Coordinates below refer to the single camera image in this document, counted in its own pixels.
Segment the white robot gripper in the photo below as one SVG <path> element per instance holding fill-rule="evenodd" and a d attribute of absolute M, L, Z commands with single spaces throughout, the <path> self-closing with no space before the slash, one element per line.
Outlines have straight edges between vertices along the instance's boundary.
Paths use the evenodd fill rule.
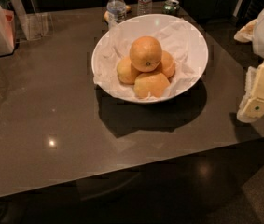
<path fill-rule="evenodd" d="M 264 9 L 257 19 L 248 22 L 234 35 L 241 43 L 252 42 L 256 55 L 264 58 Z M 245 79 L 245 95 L 239 105 L 237 120 L 251 123 L 264 116 L 264 63 L 258 68 L 249 67 Z"/>

